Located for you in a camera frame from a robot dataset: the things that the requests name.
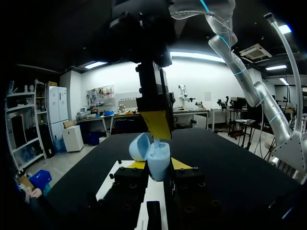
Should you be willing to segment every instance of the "black table surface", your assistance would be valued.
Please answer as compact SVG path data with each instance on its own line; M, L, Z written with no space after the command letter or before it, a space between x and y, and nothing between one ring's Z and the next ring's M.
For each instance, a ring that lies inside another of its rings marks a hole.
M52 187L47 195L50 204L61 214L88 207L87 192L98 191L116 160L132 160L128 148L137 135L112 135L95 147ZM258 156L209 130L175 130L167 142L172 157L198 166L213 198L229 208L269 205L300 186Z

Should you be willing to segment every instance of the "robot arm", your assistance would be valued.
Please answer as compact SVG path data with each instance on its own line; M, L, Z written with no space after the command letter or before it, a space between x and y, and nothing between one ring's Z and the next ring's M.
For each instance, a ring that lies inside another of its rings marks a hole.
M172 17L177 20L199 14L205 16L212 31L216 34L209 40L210 47L224 59L233 72L243 89L247 103L252 107L262 105L263 112L274 132L277 146L285 147L287 143L293 142L293 139L299 142L299 146L296 146L297 153L291 155L287 152L288 150L284 149L278 150L282 153L274 151L275 156L295 169L305 172L306 154L301 154L305 151L301 150L300 134L297 131L293 133L265 84L259 81L253 84L242 60L231 51L231 46L237 43L237 37L232 30L232 15L235 6L235 0L177 0L169 9Z

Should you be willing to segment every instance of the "metal shelf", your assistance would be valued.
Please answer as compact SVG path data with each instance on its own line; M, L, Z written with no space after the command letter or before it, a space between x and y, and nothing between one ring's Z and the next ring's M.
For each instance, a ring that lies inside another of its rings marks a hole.
M19 146L19 147L16 148L16 149L12 149L12 152L14 153L14 152L16 152L16 151L18 151L18 150L21 150L22 148L26 147L27 145L29 145L29 144L31 144L31 143L37 141L37 140L39 140L39 138L34 138L33 140L28 141L28 142L25 143L24 145Z
M26 164L22 165L21 167L19 167L19 170L28 167L30 164L32 164L33 162L35 162L38 158L41 158L44 154L41 153L38 156L34 157L32 160L28 161Z
M10 93L6 95L7 97L16 97L16 96L28 96L33 95L34 92L18 92L18 93Z
M19 110L19 109L29 108L29 107L34 107L34 104L21 105L21 106L6 109L5 111L8 113L8 112L12 112L12 111Z
M45 114L45 113L47 113L47 111L37 112L36 114L39 115L39 114Z

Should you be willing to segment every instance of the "fluorescent light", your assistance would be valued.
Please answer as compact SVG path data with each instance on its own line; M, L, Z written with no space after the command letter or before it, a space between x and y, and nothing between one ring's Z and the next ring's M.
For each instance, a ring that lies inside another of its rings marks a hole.
M286 79L285 78L279 78L279 80L281 80L285 85L289 85L289 83L286 81Z
M89 65L84 66L84 67L87 68L87 69L91 69L91 68L94 68L96 66L101 66L101 65L104 65L104 64L106 64L106 62L98 61L98 62L94 62L94 63L89 64Z
M185 52L170 52L170 54L172 57L198 58L198 59L205 59L205 60L225 63L225 61L221 57L215 57L207 54L185 53Z
M272 67L268 67L268 68L266 68L266 70L286 69L286 68L287 68L286 65L282 65L282 66L272 66Z
M291 29L288 27L288 25L279 26L279 29L283 34L291 32Z

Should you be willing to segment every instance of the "desk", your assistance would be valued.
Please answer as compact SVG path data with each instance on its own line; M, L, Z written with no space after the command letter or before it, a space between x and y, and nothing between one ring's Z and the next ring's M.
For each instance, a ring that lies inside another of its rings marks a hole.
M173 115L174 116L179 116L179 115L192 115L192 119L194 119L194 115L206 115L205 117L206 119L206 127L205 129L208 129L208 118L210 116L210 110L200 110L200 109L190 109L190 110L174 110L173 111ZM103 125L104 125L104 129L106 131L106 122L105 122L105 118L106 117L111 117L111 123L110 123L110 133L109 136L111 135L112 132L112 127L113 127L113 123L114 120L118 119L118 118L130 118L130 117L135 117L135 116L140 116L139 113L135 113L135 114L119 114L119 115L111 115L111 116L101 116L98 118L87 118L87 119L82 119L82 120L78 120L78 122L88 122L88 121L102 121Z
M208 129L208 119L210 116L210 110L201 110L201 109L187 109L187 110L174 110L173 111L174 116L178 115L192 115L192 119L194 119L194 115L200 115L206 117L206 127L205 129Z
M112 135L73 166L46 198L60 214L88 207L87 193L97 193L118 160L131 160L129 144L138 133ZM253 153L203 128L175 130L169 143L172 157L198 166L207 190L230 209L250 211L269 206L277 196L301 185Z
M249 134L249 139L248 139L248 145L245 148L245 149L249 150L249 147L251 145L251 138L252 138L252 134L251 133L252 133L252 130L253 129L261 130L261 125L258 124L255 120L250 120L250 121L247 121L247 122L235 121L235 123L238 123L238 124L240 124L240 125L245 127L244 128L244 132L243 132L244 133L244 135L243 135L243 142L242 142L242 145L241 145L241 147L243 147L243 148L244 148L244 141L245 141L245 136L246 136L246 130L247 130L247 127L250 127L250 134ZM262 131L274 135L273 130L272 130L271 127L263 126Z
M230 112L230 119L229 119L229 131L228 131L228 135L230 136L230 137L232 137L232 138L235 138L236 139L236 137L237 136L241 136L242 135L242 132L241 132L241 130L235 130L235 114L236 114L236 116L237 116L237 119L239 119L238 118L238 114L239 113L245 113L245 112L247 112L247 109L226 109L226 122L227 122L227 111L229 111ZM234 119L233 119L233 121L231 121L231 114L232 113L234 113Z

